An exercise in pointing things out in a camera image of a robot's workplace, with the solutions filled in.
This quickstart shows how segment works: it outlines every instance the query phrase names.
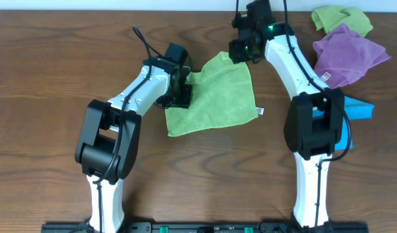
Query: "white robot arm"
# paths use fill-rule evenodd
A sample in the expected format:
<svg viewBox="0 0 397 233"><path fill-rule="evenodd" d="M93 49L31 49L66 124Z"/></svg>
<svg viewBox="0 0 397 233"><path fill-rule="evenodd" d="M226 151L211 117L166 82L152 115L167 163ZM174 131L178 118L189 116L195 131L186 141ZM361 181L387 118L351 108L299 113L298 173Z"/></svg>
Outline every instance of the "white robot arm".
<svg viewBox="0 0 397 233"><path fill-rule="evenodd" d="M308 74L314 79L315 83L323 89L328 87L326 83L322 82L322 80L318 78L309 63L306 61L297 44L296 37L290 36L290 40L299 61L302 63ZM289 53L286 35L275 36L274 39L266 42L265 57L278 72L291 99L294 96L299 96L301 93L319 93L319 90L310 85L309 81L301 71L301 68L295 61L295 58L291 53ZM301 226L309 226L310 228L313 228L315 226L317 201L317 165L320 160L329 159L332 155L322 153L310 157L310 160L307 161L298 152L293 154L295 155L297 167L297 198L295 208L293 209L293 215ZM328 214L326 213L326 180L328 167L329 162L324 163L322 167L318 226L321 226L324 222L328 221Z"/></svg>
<svg viewBox="0 0 397 233"><path fill-rule="evenodd" d="M183 67L187 56L183 47L171 43L163 57L144 61L138 77L123 92L106 103L93 100L87 107L76 149L76 161L82 164L91 187L92 216L89 225L94 230L99 231L102 222L102 232L114 233L124 221L123 179L129 174L136 159L142 116L155 102L163 107L189 107L192 87L185 84L185 80L190 68ZM123 106L128 95L129 100ZM117 148L113 139L99 134L99 128L121 130L120 148ZM119 150L117 162L113 162L115 150ZM100 182L99 192L95 181L107 174L109 165L113 171Z"/></svg>
<svg viewBox="0 0 397 233"><path fill-rule="evenodd" d="M121 110L124 97L146 78L149 66L143 65L138 77L119 95L108 100L111 107ZM151 105L161 96L163 96L170 86L170 74L164 69L152 66L151 76L134 94L126 105L124 111L134 111L140 116L151 107ZM117 126L110 126L113 131L118 131ZM92 193L92 216L89 224L99 231L99 202L97 185L93 181L98 180L96 175L88 175L87 180L90 184ZM119 179L115 184L110 184L108 180L103 180L102 185L102 212L103 212L103 232L116 232L124 221L124 212L122 209L122 186L123 179Z"/></svg>

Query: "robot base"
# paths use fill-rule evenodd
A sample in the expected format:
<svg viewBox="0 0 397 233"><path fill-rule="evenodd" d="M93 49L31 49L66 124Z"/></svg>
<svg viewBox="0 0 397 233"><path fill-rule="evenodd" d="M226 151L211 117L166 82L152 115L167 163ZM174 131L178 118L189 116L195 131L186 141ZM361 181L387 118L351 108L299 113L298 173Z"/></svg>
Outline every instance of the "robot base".
<svg viewBox="0 0 397 233"><path fill-rule="evenodd" d="M41 233L96 233L86 224L46 224L42 225ZM301 228L292 215L291 221L266 219L257 223L124 223L118 233L368 233L365 223L334 223L326 222L314 228Z"/></svg>

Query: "green connector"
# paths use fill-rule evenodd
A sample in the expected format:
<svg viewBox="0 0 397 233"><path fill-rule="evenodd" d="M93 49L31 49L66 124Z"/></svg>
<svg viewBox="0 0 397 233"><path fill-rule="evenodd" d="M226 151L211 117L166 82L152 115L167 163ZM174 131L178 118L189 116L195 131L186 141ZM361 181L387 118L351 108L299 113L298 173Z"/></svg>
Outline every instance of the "green connector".
<svg viewBox="0 0 397 233"><path fill-rule="evenodd" d="M245 227L244 228L244 233L253 233L253 228L252 227Z"/></svg>
<svg viewBox="0 0 397 233"><path fill-rule="evenodd" d="M168 227L160 227L159 228L159 233L168 233L169 231L170 231L170 229Z"/></svg>

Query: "lime green cloth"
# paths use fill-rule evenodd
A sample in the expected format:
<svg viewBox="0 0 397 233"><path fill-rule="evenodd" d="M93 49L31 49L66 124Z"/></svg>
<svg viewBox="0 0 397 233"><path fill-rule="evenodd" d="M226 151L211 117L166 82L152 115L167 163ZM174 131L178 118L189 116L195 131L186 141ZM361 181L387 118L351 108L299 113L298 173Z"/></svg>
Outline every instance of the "lime green cloth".
<svg viewBox="0 0 397 233"><path fill-rule="evenodd" d="M165 110L168 136L240 125L258 117L249 69L244 62L233 64L228 52L192 73L187 83L193 85L190 108Z"/></svg>
<svg viewBox="0 0 397 233"><path fill-rule="evenodd" d="M361 36L367 35L372 30L369 18L358 8L322 7L312 12L312 20L316 30L323 28L327 34L342 23L347 24L350 30L358 32Z"/></svg>

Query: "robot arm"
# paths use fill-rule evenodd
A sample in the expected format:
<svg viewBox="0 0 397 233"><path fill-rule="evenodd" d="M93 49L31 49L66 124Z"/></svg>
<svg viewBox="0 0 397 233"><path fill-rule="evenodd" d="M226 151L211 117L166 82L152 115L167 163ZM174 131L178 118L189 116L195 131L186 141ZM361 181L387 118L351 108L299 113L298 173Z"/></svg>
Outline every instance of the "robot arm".
<svg viewBox="0 0 397 233"><path fill-rule="evenodd" d="M298 59L301 61L304 69L315 80L315 82L322 88L328 87L322 80L320 80L315 72L310 67L309 63L303 56L297 39L295 36L290 36L292 47ZM299 96L301 93L315 94L319 91L304 77L304 74L295 61L295 58L289 53L288 42L286 35L275 36L274 39L266 42L265 49L266 60L271 63L280 78L283 81L289 96L292 99L294 96ZM316 202L317 202L317 182L318 182L318 168L317 165L320 160L329 159L332 154L321 153L311 156L310 160L305 160L299 152L293 153L296 159L297 167L297 197L296 205L293 209L293 215L300 226L308 226L313 228L315 226ZM318 226L323 225L328 221L328 214L326 213L326 180L328 176L329 162L323 164L321 174L321 199L319 203Z"/></svg>
<svg viewBox="0 0 397 233"><path fill-rule="evenodd" d="M335 110L343 106L343 93L329 90L332 99L325 98L320 90L309 83L286 39L286 24L276 23L269 1L256 0L247 5L247 15L237 14L232 22L238 29L239 39L230 42L230 58L234 63L262 58L271 63L285 85L291 107L284 127L286 144L294 153L297 165L297 198L293 209L294 220L301 228L315 227L318 182L321 183L317 226L328 222L326 213L326 180L329 163L322 165L318 181L320 160L329 159L339 142L342 130L342 114ZM328 86L318 78L303 56L297 39L289 30L289 40L304 70L322 89ZM314 118L313 110L324 111L323 117Z"/></svg>
<svg viewBox="0 0 397 233"><path fill-rule="evenodd" d="M76 149L76 161L82 164L92 194L90 226L99 231L99 205L102 207L102 232L117 232L124 221L122 209L122 185L132 169L138 148L141 118L154 102L163 107L188 108L191 100L191 85L185 84L190 72L183 67L188 53L179 45L170 44L164 57L144 61L138 77L123 92L107 102L93 100L87 107L84 124ZM145 78L151 75L131 96L122 109L123 99ZM116 149L115 140L99 133L99 129L118 131L120 112L124 111L124 127L118 159L112 164L112 172L98 186L93 184L110 165Z"/></svg>

